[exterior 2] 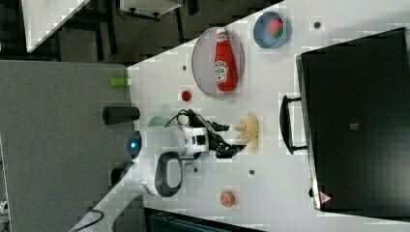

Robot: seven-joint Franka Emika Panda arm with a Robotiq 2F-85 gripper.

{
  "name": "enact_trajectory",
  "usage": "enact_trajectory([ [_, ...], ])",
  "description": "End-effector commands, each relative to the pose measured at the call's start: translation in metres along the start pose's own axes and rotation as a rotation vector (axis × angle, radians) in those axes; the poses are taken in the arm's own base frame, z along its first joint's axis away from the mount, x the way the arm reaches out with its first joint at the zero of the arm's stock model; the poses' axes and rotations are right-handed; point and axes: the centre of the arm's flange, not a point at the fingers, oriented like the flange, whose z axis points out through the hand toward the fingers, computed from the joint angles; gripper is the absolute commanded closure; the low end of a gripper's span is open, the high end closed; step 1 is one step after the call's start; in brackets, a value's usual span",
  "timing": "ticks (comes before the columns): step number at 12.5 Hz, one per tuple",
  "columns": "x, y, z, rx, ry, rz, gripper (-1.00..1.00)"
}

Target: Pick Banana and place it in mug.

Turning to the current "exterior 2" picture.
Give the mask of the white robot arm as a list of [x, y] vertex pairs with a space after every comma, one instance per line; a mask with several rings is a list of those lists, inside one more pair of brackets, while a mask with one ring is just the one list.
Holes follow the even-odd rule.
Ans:
[[185, 160], [197, 160], [210, 152], [217, 159], [232, 159], [246, 148], [229, 144], [218, 134], [229, 126], [210, 122], [191, 109], [182, 109], [175, 119], [181, 115], [188, 118], [185, 125], [171, 126], [171, 119], [164, 126], [136, 130], [128, 140], [129, 157], [139, 164], [141, 184], [152, 195], [168, 198], [179, 191]]

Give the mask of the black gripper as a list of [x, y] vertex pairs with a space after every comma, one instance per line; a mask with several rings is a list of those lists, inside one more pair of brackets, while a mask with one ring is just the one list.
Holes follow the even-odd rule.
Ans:
[[208, 132], [209, 149], [216, 152], [218, 159], [232, 159], [246, 148], [246, 145], [224, 146], [224, 140], [218, 135], [219, 131], [228, 131], [229, 125], [205, 120], [200, 114], [188, 110], [189, 125], [194, 128], [206, 128]]

